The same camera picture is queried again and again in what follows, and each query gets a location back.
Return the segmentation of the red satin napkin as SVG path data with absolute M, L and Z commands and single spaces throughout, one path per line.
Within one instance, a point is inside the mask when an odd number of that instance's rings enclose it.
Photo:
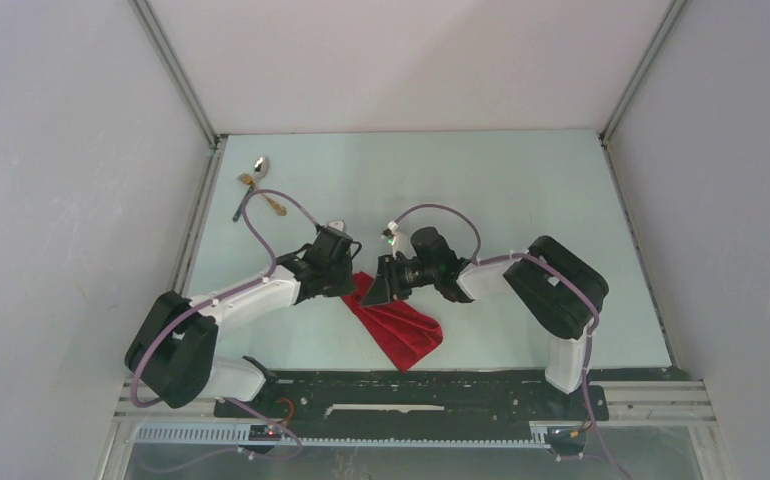
M 374 283 L 364 273 L 353 275 L 355 291 L 342 301 L 361 322 L 399 372 L 407 372 L 443 342 L 441 325 L 404 301 L 363 307 L 361 300 Z

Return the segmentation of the silver spoon teal handle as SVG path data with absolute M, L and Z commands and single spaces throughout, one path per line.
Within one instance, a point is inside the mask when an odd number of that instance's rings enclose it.
M 255 182 L 257 182 L 258 180 L 263 179 L 269 173 L 269 170 L 270 160 L 267 156 L 262 156 L 255 162 L 251 177 Z M 242 205 L 243 202 L 240 202 L 236 208 L 235 214 L 232 217 L 233 222 L 238 222 L 240 220 L 242 216 Z

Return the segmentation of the gold fork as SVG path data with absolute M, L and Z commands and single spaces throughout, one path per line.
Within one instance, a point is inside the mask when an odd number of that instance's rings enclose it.
M 256 179 L 250 174 L 242 174 L 238 177 L 238 180 L 248 187 L 247 195 L 255 192 L 258 189 Z M 266 194 L 262 194 L 262 197 L 265 199 L 265 201 L 270 205 L 270 207 L 274 210 L 274 212 L 278 216 L 287 215 L 287 209 L 283 205 L 279 204 L 277 201 L 275 201 L 274 199 L 272 199 Z

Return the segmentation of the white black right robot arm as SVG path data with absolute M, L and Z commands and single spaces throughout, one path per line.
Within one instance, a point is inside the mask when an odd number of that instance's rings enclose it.
M 609 293 L 599 273 L 547 235 L 525 251 L 485 260 L 458 256 L 434 227 L 411 236 L 391 229 L 387 239 L 392 251 L 378 258 L 361 306 L 406 300 L 427 286 L 452 303 L 514 295 L 550 336 L 544 408 L 567 418 L 581 407 L 579 387 L 590 368 L 593 332 Z

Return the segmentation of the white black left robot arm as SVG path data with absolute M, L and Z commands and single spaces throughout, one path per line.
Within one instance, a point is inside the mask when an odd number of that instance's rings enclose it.
M 165 292 L 153 303 L 124 364 L 155 393 L 156 402 L 170 408 L 203 396 L 231 397 L 251 415 L 265 416 L 277 403 L 270 371 L 249 356 L 217 354 L 217 344 L 272 311 L 353 293 L 352 262 L 360 250 L 343 222 L 330 222 L 316 227 L 313 242 L 273 256 L 265 271 L 224 291 L 193 298 Z

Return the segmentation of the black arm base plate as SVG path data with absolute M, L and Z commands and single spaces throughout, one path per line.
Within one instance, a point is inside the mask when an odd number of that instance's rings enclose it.
M 281 371 L 246 405 L 306 437 L 516 440 L 609 417 L 601 387 L 565 394 L 539 370 Z

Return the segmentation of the left aluminium frame post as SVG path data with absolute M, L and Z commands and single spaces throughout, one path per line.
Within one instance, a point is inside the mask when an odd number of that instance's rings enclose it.
M 190 82 L 184 66 L 180 62 L 151 2 L 147 0 L 129 0 L 128 3 L 145 30 L 150 44 L 153 46 L 191 117 L 196 122 L 202 136 L 209 147 L 215 149 L 220 141 L 220 135 L 209 120 L 208 114 Z

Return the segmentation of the aluminium frame post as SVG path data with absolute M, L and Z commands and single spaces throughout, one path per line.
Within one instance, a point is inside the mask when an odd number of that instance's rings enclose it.
M 128 3 L 145 30 L 150 44 L 153 46 L 191 117 L 196 122 L 202 136 L 209 147 L 215 149 L 220 141 L 220 135 L 209 120 L 208 114 L 190 82 L 184 66 L 180 62 L 151 2 L 147 0 L 129 0 Z
M 649 71 L 655 64 L 668 38 L 679 23 L 681 16 L 689 4 L 688 0 L 673 0 L 670 2 L 655 33 L 648 42 L 641 58 L 633 70 L 624 90 L 615 104 L 611 114 L 600 132 L 603 145 L 608 145 L 622 123 L 627 110 L 632 104 L 638 90 L 646 80 Z

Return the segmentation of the right aluminium frame post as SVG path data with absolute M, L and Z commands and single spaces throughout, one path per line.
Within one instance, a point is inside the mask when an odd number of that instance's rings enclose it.
M 688 0 L 673 0 L 670 2 L 655 33 L 648 42 L 641 58 L 633 70 L 624 90 L 615 104 L 611 114 L 600 132 L 603 145 L 608 145 L 622 123 L 627 110 L 632 104 L 638 90 L 646 80 L 649 71 L 655 64 L 668 38 L 679 23 L 681 16 L 689 4 Z

